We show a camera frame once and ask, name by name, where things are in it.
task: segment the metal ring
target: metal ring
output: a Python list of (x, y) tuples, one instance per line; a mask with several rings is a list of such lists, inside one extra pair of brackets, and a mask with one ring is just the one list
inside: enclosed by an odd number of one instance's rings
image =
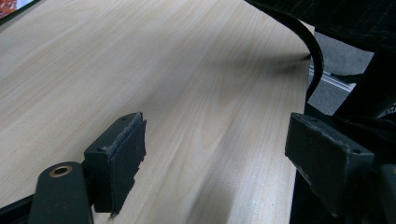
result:
[(68, 175), (70, 172), (72, 172), (72, 170), (73, 167), (69, 165), (58, 166), (49, 173), (49, 176), (60, 177), (60, 176)]

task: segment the light wood grain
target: light wood grain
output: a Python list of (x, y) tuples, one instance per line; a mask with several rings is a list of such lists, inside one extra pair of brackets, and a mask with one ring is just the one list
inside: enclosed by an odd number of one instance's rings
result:
[(289, 223), (306, 56), (240, 0), (42, 0), (0, 27), (0, 206), (142, 111), (135, 186), (95, 223)]

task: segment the black plastic part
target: black plastic part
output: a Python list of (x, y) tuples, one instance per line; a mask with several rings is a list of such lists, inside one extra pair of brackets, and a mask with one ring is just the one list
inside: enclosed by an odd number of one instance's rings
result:
[(349, 224), (344, 216), (333, 217), (308, 183), (296, 172), (290, 224)]
[(0, 223), (24, 224), (29, 218), (33, 195), (11, 203), (0, 209)]
[(79, 163), (59, 163), (41, 173), (29, 224), (42, 223), (93, 223), (84, 174)]
[(335, 111), (337, 117), (378, 117), (396, 102), (396, 54), (377, 51), (361, 80)]
[(378, 194), (388, 224), (396, 224), (396, 165), (382, 165), (378, 177)]
[(374, 154), (319, 119), (291, 114), (286, 156), (333, 215), (358, 205), (359, 178)]
[(98, 196), (98, 187), (94, 175), (85, 175), (85, 186), (87, 187), (88, 202), (91, 207)]
[(84, 168), (95, 176), (96, 212), (118, 214), (146, 155), (146, 121), (141, 113), (115, 121), (85, 150)]

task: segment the floor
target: floor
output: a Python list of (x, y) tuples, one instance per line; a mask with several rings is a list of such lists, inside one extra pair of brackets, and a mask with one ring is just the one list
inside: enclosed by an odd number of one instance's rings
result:
[[(315, 33), (315, 38), (323, 52), (324, 73), (318, 88), (308, 103), (322, 113), (332, 115), (354, 87), (354, 84), (343, 83), (332, 77), (332, 74), (354, 75), (363, 73), (373, 57), (373, 53), (353, 48), (319, 33)], [(312, 64), (309, 74), (310, 81), (313, 76)]]

